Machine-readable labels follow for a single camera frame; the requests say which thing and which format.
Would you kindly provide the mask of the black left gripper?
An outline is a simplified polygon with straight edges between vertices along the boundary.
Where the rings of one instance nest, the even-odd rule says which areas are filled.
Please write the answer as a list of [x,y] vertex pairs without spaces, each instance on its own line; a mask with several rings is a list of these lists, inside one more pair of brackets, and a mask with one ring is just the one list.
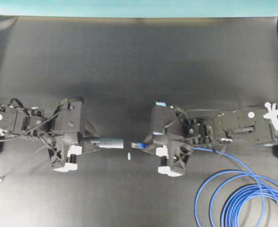
[[46,139],[50,145],[64,144],[82,147],[83,153],[93,153],[101,148],[90,141],[89,138],[98,138],[96,128],[89,120],[84,120],[84,98],[65,98],[57,103],[55,110],[57,116],[50,121],[50,132]]

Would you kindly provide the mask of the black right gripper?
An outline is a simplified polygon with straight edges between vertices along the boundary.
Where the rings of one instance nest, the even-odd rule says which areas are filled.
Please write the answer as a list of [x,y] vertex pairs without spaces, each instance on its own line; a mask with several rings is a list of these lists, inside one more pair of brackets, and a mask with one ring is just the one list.
[[164,102],[155,102],[151,112],[151,133],[144,140],[147,153],[156,153],[156,148],[168,145],[171,141],[181,142],[184,146],[193,145],[194,134],[191,120],[183,111],[167,106]]

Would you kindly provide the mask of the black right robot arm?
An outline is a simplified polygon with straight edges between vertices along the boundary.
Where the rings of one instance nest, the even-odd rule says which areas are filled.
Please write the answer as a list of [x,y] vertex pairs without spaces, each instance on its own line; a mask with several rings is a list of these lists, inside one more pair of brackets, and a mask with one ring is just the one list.
[[177,106],[156,103],[151,114],[151,132],[138,148],[155,153],[176,141],[179,146],[226,146],[243,140],[254,146],[278,145],[278,102],[261,105],[214,109],[183,110]]

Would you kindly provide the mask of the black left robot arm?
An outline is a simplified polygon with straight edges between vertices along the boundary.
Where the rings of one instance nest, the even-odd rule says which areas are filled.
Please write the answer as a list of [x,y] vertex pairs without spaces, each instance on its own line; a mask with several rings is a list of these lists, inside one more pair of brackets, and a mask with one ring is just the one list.
[[82,97],[59,101],[47,117],[38,107],[26,108],[19,99],[0,104],[0,143],[16,139],[41,140],[50,150],[79,144],[82,138],[99,135],[86,118]]

